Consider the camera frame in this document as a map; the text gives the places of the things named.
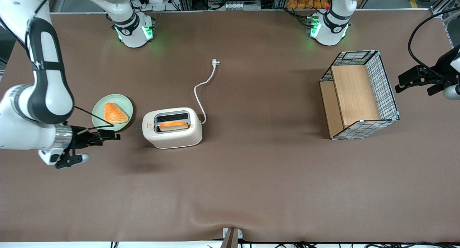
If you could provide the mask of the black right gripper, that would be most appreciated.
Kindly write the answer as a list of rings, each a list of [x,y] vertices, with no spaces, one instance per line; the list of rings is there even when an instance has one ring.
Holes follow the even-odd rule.
[[[71,126],[72,140],[69,144],[70,150],[83,149],[93,146],[93,133],[85,131],[86,128],[79,126]],[[104,144],[105,141],[119,141],[121,136],[116,134],[113,130],[97,130],[95,132],[94,144]]]

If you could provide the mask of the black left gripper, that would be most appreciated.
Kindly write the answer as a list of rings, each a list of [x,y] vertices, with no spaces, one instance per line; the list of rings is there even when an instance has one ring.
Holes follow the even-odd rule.
[[[427,89],[429,96],[442,92],[444,96],[459,96],[459,48],[454,47],[442,55],[432,67],[426,68],[429,74],[429,84],[431,87]],[[406,72],[398,76],[399,84],[395,86],[395,92],[401,93],[404,90],[415,87],[423,86],[424,68],[421,65],[415,65]]]

